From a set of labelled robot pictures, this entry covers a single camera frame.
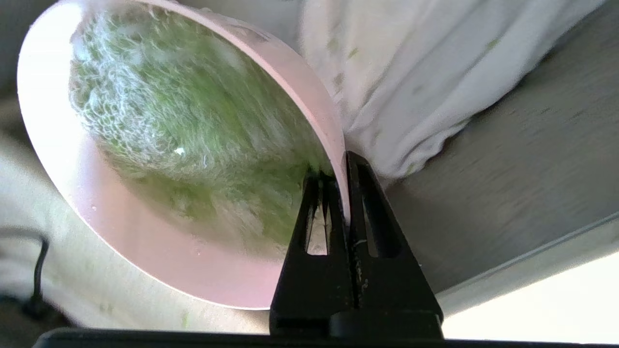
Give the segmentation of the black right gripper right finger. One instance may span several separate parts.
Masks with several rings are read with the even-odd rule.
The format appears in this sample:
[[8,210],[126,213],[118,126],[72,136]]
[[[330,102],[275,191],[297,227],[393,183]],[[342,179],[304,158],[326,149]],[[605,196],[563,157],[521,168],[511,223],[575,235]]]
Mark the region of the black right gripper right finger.
[[443,339],[443,312],[369,162],[347,152],[353,306],[332,315],[330,335]]

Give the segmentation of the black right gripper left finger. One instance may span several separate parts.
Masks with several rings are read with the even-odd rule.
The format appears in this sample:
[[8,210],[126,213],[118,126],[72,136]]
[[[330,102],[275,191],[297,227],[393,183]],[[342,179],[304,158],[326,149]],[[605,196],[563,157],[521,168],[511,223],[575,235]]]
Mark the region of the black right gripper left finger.
[[[320,227],[327,242],[325,255],[308,253],[312,221],[323,216]],[[345,225],[335,180],[308,174],[292,238],[276,292],[270,305],[271,335],[328,335],[334,314],[354,304]]]

